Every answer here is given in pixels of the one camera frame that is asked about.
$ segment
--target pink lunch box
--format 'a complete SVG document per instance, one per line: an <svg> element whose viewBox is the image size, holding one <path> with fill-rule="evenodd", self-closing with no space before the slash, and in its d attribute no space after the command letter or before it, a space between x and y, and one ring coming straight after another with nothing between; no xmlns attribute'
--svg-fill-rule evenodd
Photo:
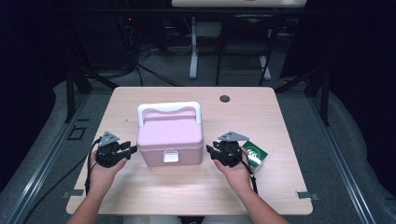
<svg viewBox="0 0 396 224"><path fill-rule="evenodd" d="M202 162L204 135L197 102L140 105L137 116L137 148L148 166Z"/></svg>

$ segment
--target metal bracket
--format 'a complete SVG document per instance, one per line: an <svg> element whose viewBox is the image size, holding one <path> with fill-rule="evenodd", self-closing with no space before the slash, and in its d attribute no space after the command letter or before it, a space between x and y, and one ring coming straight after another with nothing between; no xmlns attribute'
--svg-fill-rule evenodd
<svg viewBox="0 0 396 224"><path fill-rule="evenodd" d="M227 132L218 137L218 139L226 142L248 141L248 137L235 132Z"/></svg>
<svg viewBox="0 0 396 224"><path fill-rule="evenodd" d="M99 142L99 147L103 147L103 146L105 146L105 145L108 145L108 144L117 142L117 141L119 141L119 140L120 140L120 139L119 139L116 135L114 135L114 134L112 134L112 133L110 133L110 132L105 132L105 133L103 134L102 139L101 139L100 142Z"/></svg>
<svg viewBox="0 0 396 224"><path fill-rule="evenodd" d="M320 197L316 193L311 193L309 191L296 191L296 196L299 199L307 199L309 201L318 201L320 200Z"/></svg>
<svg viewBox="0 0 396 224"><path fill-rule="evenodd" d="M65 191L61 198L70 198L70 196L82 196L82 193L84 192L83 189L72 189L70 191Z"/></svg>

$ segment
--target black strap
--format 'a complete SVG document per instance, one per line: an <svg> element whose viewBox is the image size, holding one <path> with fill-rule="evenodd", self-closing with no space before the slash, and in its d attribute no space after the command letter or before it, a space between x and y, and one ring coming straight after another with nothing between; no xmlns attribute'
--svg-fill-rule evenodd
<svg viewBox="0 0 396 224"><path fill-rule="evenodd" d="M85 180L85 195L88 194L88 192L90 191L90 184L91 184L91 154L92 154L92 150L94 148L94 146L96 144L98 144L100 142L100 140L102 139L102 137L99 137L98 139L96 139L91 146L90 151L88 152L88 161L87 161L87 179Z"/></svg>
<svg viewBox="0 0 396 224"><path fill-rule="evenodd" d="M242 162L242 164L244 164L244 166L247 168L248 173L250 174L250 180L251 180L251 184L253 185L253 190L254 192L256 192L257 194L259 194L259 192L257 191L257 184L256 184L256 177L254 177L254 173L253 171L250 169L250 162L248 161L248 154L245 153L245 151L242 152L245 154L245 156L247 157L247 164L240 158L238 158L235 153L233 153L230 149L228 149L227 147L225 147L225 149L230 152L231 154L233 154L233 156L235 158L237 158L240 162Z"/></svg>

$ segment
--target green box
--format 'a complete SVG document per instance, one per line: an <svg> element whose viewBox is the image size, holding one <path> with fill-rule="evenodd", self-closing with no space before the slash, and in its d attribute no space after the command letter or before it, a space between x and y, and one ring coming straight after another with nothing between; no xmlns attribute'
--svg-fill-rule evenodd
<svg viewBox="0 0 396 224"><path fill-rule="evenodd" d="M257 172L268 156L268 153L263 151L258 146L254 145L252 142L247 141L244 145L242 145L247 150L247 157L250 163L250 167L254 172Z"/></svg>

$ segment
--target black curtain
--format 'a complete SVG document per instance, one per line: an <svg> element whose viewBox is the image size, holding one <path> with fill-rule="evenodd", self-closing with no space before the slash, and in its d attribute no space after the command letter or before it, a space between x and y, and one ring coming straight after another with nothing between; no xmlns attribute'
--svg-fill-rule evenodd
<svg viewBox="0 0 396 224"><path fill-rule="evenodd" d="M34 1L0 8L0 190L14 175L55 104L53 87L66 74L65 56L48 15Z"/></svg>
<svg viewBox="0 0 396 224"><path fill-rule="evenodd" d="M331 60L330 89L358 123L379 182L396 196L396 2L308 0L306 6L346 15L302 19L281 77L302 76L340 49ZM347 20L354 22L346 29ZM332 46L340 27L345 41Z"/></svg>

